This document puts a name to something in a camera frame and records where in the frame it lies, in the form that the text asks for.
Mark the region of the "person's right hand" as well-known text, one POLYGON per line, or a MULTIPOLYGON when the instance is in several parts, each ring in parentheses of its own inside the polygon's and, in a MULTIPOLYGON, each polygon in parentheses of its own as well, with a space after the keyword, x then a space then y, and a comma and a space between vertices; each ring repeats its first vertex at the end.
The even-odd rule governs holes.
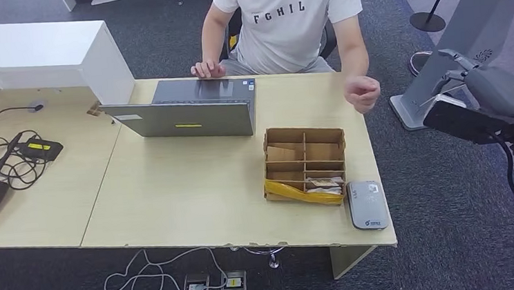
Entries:
POLYGON ((215 79, 221 78, 226 75, 226 70, 223 65, 216 61, 206 60, 196 62, 191 67, 191 74, 199 79, 215 79))

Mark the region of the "robot right hand grey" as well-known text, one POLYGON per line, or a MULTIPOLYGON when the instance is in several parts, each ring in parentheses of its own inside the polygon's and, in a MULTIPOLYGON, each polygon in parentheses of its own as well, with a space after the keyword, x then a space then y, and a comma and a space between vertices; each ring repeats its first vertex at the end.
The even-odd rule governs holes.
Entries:
POLYGON ((514 75, 498 67, 467 58, 453 49, 437 54, 458 63, 461 70, 448 70, 432 90, 436 95, 450 81, 460 81, 469 89, 480 107, 494 115, 514 118, 514 75))

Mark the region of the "person's left hand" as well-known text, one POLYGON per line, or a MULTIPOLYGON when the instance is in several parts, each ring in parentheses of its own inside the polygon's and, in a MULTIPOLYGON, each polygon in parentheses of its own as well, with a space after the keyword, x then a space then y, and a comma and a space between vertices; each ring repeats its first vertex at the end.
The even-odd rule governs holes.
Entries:
POLYGON ((361 114, 374 108, 380 97, 380 83, 368 76, 349 76, 344 87, 344 97, 361 114))

